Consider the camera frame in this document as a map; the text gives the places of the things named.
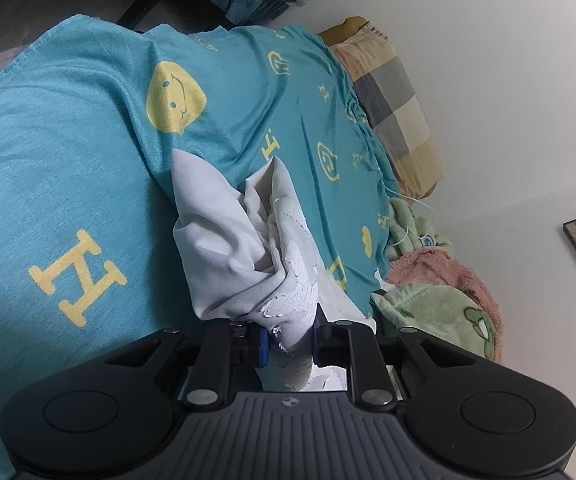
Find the white garment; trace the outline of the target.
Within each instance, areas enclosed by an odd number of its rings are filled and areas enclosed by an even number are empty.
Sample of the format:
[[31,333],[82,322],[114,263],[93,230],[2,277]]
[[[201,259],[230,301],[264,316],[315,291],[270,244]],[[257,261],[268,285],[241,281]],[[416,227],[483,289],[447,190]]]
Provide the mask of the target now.
[[376,322],[326,270],[285,164],[272,158],[237,191],[204,159],[173,150],[171,174],[173,236],[198,318],[267,330],[267,390],[345,389],[342,367],[314,362],[316,312],[331,322]]

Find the green pink fleece blanket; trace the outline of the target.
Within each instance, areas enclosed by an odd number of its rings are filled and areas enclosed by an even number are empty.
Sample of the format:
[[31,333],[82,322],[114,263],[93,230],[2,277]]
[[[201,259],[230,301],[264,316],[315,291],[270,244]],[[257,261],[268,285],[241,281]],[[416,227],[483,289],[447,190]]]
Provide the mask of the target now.
[[385,257],[390,270],[371,305],[382,334],[419,328],[499,363],[504,324],[492,293],[452,256],[452,244],[406,200],[390,200]]

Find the teal patterned bed sheet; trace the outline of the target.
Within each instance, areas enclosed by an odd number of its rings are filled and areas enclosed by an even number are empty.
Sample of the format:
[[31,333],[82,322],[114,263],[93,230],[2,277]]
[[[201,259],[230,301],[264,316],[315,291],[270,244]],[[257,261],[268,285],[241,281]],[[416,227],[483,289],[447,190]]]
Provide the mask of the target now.
[[[299,26],[132,32],[75,15],[0,72],[0,409],[31,382],[196,323],[171,155],[236,190],[287,167],[320,267],[361,311],[394,174],[346,70]],[[0,479],[14,470],[0,442]]]

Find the plaid pillow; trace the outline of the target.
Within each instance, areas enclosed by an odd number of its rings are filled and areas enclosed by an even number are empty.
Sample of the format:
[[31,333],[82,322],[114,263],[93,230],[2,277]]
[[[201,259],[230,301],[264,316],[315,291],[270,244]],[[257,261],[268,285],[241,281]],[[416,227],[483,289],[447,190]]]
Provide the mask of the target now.
[[319,34],[353,82],[370,127],[387,153],[403,193],[429,197],[444,177],[433,134],[390,39],[352,16]]

